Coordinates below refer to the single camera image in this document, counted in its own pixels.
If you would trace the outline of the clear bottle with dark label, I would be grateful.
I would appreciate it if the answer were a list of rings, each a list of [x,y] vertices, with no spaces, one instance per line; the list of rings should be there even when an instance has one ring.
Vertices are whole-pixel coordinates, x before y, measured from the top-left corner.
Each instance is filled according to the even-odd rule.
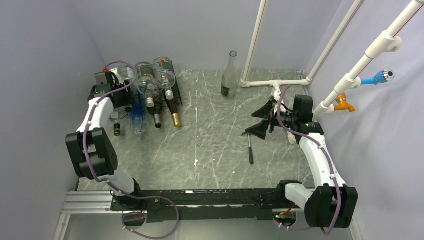
[[[237,70],[237,51],[229,52],[229,60],[227,67],[221,79],[221,95],[225,99],[233,99],[239,87],[239,75]]]

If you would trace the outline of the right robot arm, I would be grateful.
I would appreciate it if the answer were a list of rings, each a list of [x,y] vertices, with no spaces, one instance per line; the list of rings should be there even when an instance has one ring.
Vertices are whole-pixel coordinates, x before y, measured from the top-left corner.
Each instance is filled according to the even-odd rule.
[[[332,229],[347,229],[352,222],[359,198],[355,187],[348,186],[328,153],[324,131],[313,121],[313,98],[296,95],[293,108],[271,98],[252,113],[260,123],[246,128],[247,134],[262,140],[274,127],[281,127],[295,137],[308,161],[315,189],[307,189],[300,181],[282,180],[275,194],[276,203],[287,208],[292,203],[304,211],[310,228],[320,228],[326,234]]]

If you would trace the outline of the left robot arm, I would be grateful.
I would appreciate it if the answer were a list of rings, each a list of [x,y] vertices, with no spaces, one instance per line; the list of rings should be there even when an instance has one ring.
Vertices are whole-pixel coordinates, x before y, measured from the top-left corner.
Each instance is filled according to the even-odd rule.
[[[131,210],[144,203],[137,181],[119,169],[118,156],[105,127],[115,110],[126,110],[136,101],[130,81],[120,81],[112,71],[95,75],[96,84],[88,97],[88,110],[81,126],[67,134],[65,144],[76,175],[106,183],[113,199]]]

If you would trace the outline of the clear frosted short bottle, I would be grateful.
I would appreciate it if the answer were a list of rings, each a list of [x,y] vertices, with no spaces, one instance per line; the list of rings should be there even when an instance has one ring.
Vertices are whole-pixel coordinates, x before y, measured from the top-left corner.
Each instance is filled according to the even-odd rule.
[[[135,72],[133,71],[133,69],[129,65],[123,64],[118,67],[118,71],[120,75],[119,85],[118,85],[119,88],[129,85],[135,76]],[[124,106],[123,108],[124,108],[124,111],[127,113],[130,113],[133,110],[132,104]]]

